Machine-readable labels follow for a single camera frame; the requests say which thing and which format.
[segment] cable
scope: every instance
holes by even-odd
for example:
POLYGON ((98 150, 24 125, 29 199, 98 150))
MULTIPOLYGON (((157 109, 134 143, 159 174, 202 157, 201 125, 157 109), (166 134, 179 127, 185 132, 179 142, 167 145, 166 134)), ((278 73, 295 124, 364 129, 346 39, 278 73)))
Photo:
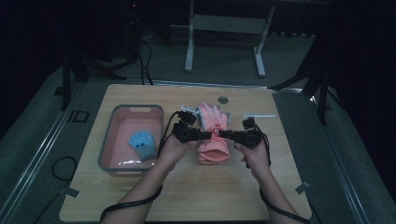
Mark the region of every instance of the cable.
MULTIPOLYGON (((55 163, 52 164, 52 166, 51 166, 51 172, 52 172, 52 175, 53 175, 55 178, 57 178, 57 179, 59 179, 59 180, 67 181, 67 182, 64 184, 64 186, 63 186, 63 188, 66 188, 67 185, 69 185, 69 183, 72 181, 73 176, 74 176, 74 174, 76 173, 77 165, 78 165, 78 163, 77 163, 76 159, 74 159, 73 157, 70 157, 70 156, 61 157, 59 160, 57 160, 55 163), (68 178, 61 177, 61 176, 58 175, 58 174, 56 173, 56 171, 55 171, 56 165, 57 165, 60 161, 63 161, 63 160, 71 160, 71 161, 73 162, 73 172, 72 172, 72 174, 71 174, 68 178)), ((61 195, 61 192, 60 192, 60 191, 58 191, 57 194, 56 194, 55 196, 52 197, 52 199, 49 201, 49 203, 47 203, 47 205, 44 207, 44 209, 41 211, 41 213, 40 213, 40 214, 38 215, 38 217, 35 219, 35 222, 34 222, 35 224, 38 223, 38 221, 40 220, 40 218, 44 215, 44 213, 45 213, 45 212, 47 211, 47 209, 52 205, 52 203, 59 197, 59 195, 61 195)))
POLYGON ((299 217, 299 216, 294 215, 294 214, 292 214, 292 213, 290 213, 290 212, 287 212, 287 211, 284 211, 284 210, 282 210, 282 209, 280 209, 280 208, 275 207, 273 204, 271 204, 271 203, 267 200, 267 198, 265 198, 265 195, 264 195, 264 193, 262 192, 261 189, 259 190, 259 192, 260 192, 260 197, 262 198, 262 201, 263 201, 271 210, 273 210, 273 211, 275 211, 275 212, 278 212, 280 215, 283 215, 283 216, 285 216, 285 217, 289 217, 289 218, 291 218, 291 219, 294 219, 294 220, 296 220, 296 221, 300 221, 300 222, 302 222, 302 223, 306 223, 306 224, 311 223, 311 222, 309 222, 308 219, 305 219, 305 218, 303 218, 303 217, 299 217))
POLYGON ((116 203, 116 204, 113 204, 113 205, 107 207, 107 208, 102 212, 102 215, 100 216, 100 221, 99 221, 99 223, 101 223, 101 222, 103 221, 103 219, 106 217, 106 215, 107 215, 109 212, 113 212, 113 211, 120 210, 120 209, 123 209, 123 208, 135 207, 135 206, 143 205, 143 204, 146 204, 146 203, 151 203, 151 202, 154 201, 156 198, 158 198, 158 196, 160 196, 162 190, 163 190, 163 185, 161 185, 161 186, 157 189, 157 191, 155 192, 154 195, 148 197, 147 199, 138 200, 138 201, 129 202, 129 203, 116 203))

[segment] pink glove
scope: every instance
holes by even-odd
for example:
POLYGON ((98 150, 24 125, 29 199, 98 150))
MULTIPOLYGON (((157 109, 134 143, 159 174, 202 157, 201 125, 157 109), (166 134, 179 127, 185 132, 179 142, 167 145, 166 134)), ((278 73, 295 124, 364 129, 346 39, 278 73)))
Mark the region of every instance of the pink glove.
POLYGON ((230 157, 225 139, 219 137, 219 130, 227 130, 228 117, 218 105, 203 102, 199 105, 199 121, 204 131, 212 132, 212 138, 205 140, 198 148, 198 161, 216 164, 230 157))

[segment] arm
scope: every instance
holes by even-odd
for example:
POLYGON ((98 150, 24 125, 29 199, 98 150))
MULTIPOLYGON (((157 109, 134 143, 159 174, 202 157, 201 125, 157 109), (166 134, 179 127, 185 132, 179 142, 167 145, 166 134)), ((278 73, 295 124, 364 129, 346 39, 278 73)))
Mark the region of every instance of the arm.
MULTIPOLYGON (((185 152, 194 147, 196 142, 181 144, 171 135, 163 146, 160 158, 155 162, 137 184, 122 198, 119 203, 134 202, 146 199, 157 191, 185 152)), ((124 208, 107 214, 102 223, 144 223, 151 203, 124 208)))
MULTIPOLYGON (((251 173, 259 182, 260 189, 266 199, 275 207, 299 216, 290 204, 289 200, 286 198, 280 186, 277 184, 276 179, 271 172, 264 142, 261 141, 259 145, 253 149, 249 149, 237 143, 235 146, 245 155, 244 160, 248 162, 251 173)), ((267 210, 273 223, 301 223, 289 217, 285 217, 268 207, 267 210)))

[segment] metal frame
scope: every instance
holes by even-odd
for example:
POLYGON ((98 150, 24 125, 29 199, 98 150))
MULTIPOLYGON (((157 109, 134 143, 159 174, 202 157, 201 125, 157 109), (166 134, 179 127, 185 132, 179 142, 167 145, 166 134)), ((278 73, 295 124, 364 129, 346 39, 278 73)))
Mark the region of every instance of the metal frame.
POLYGON ((189 25, 189 45, 187 46, 186 64, 184 70, 192 71, 192 61, 194 54, 194 30, 210 30, 222 32, 236 32, 245 34, 261 35, 260 43, 253 48, 259 77, 265 77, 265 68, 262 61, 262 47, 268 30, 271 25, 276 7, 271 6, 266 20, 251 18, 235 18, 223 16, 208 16, 194 14, 194 0, 190 0, 190 25, 189 25))

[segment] wire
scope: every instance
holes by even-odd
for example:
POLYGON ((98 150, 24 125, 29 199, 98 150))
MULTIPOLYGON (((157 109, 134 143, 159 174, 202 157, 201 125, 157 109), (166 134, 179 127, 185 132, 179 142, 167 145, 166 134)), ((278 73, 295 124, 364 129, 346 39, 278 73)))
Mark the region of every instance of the wire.
MULTIPOLYGON (((52 175, 53 175, 55 178, 57 178, 57 179, 59 179, 59 180, 67 181, 67 182, 64 184, 64 186, 63 186, 63 188, 66 188, 67 185, 69 185, 69 183, 72 181, 73 176, 74 176, 74 174, 76 173, 77 165, 78 165, 78 163, 77 163, 76 159, 74 159, 73 157, 70 157, 70 156, 61 157, 59 160, 57 160, 55 163, 52 164, 52 166, 51 166, 51 172, 52 172, 52 175), (58 175, 58 174, 56 173, 56 171, 55 171, 56 165, 57 165, 60 161, 63 161, 63 160, 71 160, 71 161, 73 162, 73 172, 72 172, 72 174, 71 174, 69 177, 67 177, 67 178, 64 178, 64 177, 58 175)), ((61 195, 61 192, 58 191, 57 194, 56 194, 55 196, 52 197, 52 199, 47 203, 47 205, 44 207, 44 209, 41 211, 41 213, 40 213, 40 214, 38 215, 38 217, 35 219, 35 222, 34 222, 35 224, 40 220, 40 218, 44 215, 44 213, 47 211, 47 209, 52 205, 52 203, 53 203, 60 195, 61 195)))
POLYGON ((143 64, 143 59, 142 59, 142 56, 140 55, 140 53, 139 53, 139 55, 138 55, 138 57, 139 57, 139 62, 140 62, 140 64, 142 65, 141 70, 140 70, 140 71, 141 71, 140 75, 141 75, 141 78, 142 78, 142 84, 145 85, 144 75, 146 74, 146 76, 147 76, 147 78, 148 78, 148 82, 149 82, 149 84, 152 86, 152 85, 153 85, 153 82, 152 82, 152 80, 151 80, 151 77, 149 76, 149 62, 150 62, 150 60, 151 60, 152 49, 151 49, 151 47, 150 47, 148 44, 146 44, 146 43, 143 42, 143 41, 142 41, 141 44, 144 45, 144 46, 146 46, 146 47, 148 47, 148 49, 149 49, 148 61, 146 62, 146 65, 143 64))
POLYGON ((306 224, 311 223, 311 222, 309 222, 308 219, 305 219, 305 218, 303 218, 303 217, 299 217, 299 216, 294 215, 294 214, 292 214, 292 213, 290 213, 290 212, 287 212, 287 211, 284 211, 284 210, 282 210, 282 209, 280 209, 280 208, 275 207, 273 204, 271 204, 271 203, 267 200, 267 198, 265 198, 265 195, 264 195, 264 193, 262 192, 261 189, 260 189, 260 197, 262 198, 262 201, 263 201, 271 210, 273 210, 273 211, 275 211, 275 212, 278 212, 280 215, 283 215, 283 216, 285 216, 285 217, 289 217, 289 218, 291 218, 291 219, 294 219, 294 220, 296 220, 296 221, 300 221, 300 222, 302 222, 302 223, 306 223, 306 224))

